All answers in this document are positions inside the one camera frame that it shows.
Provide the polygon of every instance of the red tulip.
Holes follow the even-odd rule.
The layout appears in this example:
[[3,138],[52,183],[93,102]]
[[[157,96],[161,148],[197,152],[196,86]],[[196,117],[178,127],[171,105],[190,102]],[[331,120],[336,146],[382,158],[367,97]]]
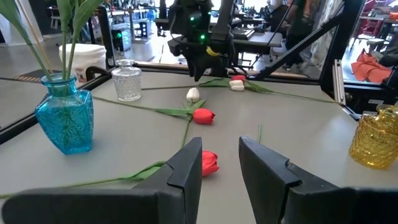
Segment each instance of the red tulip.
[[218,171],[219,167],[217,166],[217,154],[210,151],[202,152],[202,165],[201,165],[201,175],[202,177],[206,177],[216,171]]
[[212,124],[215,116],[211,110],[199,108],[193,112],[193,121],[198,124]]
[[246,76],[244,75],[234,75],[232,76],[231,80],[242,80],[244,82],[244,80],[246,79]]

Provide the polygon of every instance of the wooden stick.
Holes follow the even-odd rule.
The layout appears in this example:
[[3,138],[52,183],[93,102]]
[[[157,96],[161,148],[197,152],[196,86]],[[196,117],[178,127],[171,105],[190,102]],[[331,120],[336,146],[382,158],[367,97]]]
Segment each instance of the wooden stick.
[[30,31],[33,33],[33,36],[34,36],[34,38],[35,38],[35,40],[36,40],[36,43],[37,43],[37,45],[39,46],[39,49],[41,50],[41,52],[42,52],[42,54],[43,54],[43,56],[44,56],[45,63],[46,63],[47,66],[49,67],[50,73],[53,74],[54,71],[52,70],[50,61],[49,61],[49,59],[47,58],[47,55],[45,54],[45,51],[44,51],[42,45],[41,45],[40,42],[39,42],[39,38],[37,38],[37,35],[36,35],[35,30],[33,30],[32,23],[30,22],[29,18],[27,17],[26,11],[25,11],[24,7],[22,6],[21,1],[20,1],[20,0],[17,0],[17,2],[18,2],[18,5],[19,5],[19,7],[20,7],[20,9],[21,9],[21,11],[22,11],[22,13],[23,13],[23,15],[24,15],[25,18],[26,18],[26,21],[27,21],[27,23],[28,23],[28,25],[29,25]]

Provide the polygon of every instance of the turquoise vase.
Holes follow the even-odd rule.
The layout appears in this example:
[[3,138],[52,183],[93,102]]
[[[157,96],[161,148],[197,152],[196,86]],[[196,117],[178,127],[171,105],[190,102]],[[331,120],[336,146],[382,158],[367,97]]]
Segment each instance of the turquoise vase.
[[76,76],[68,80],[62,74],[42,77],[48,97],[35,109],[44,133],[64,154],[91,150],[93,143],[93,99],[88,90],[77,90]]

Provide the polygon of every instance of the clear glass jar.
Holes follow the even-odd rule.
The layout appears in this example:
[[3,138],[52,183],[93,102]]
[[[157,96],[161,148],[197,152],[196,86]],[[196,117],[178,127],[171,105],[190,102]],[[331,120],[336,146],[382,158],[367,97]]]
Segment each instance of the clear glass jar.
[[133,67],[133,60],[116,61],[119,68],[112,71],[112,79],[118,99],[134,101],[141,97],[141,69]]

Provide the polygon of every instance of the white flower bud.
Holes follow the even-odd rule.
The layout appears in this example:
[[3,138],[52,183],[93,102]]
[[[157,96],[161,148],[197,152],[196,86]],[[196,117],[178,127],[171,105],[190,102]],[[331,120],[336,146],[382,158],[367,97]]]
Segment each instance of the white flower bud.
[[244,90],[244,84],[242,80],[233,80],[229,81],[229,85],[232,90],[234,91],[243,91]]
[[191,88],[187,93],[187,100],[191,103],[196,103],[200,99],[199,90],[197,88]]

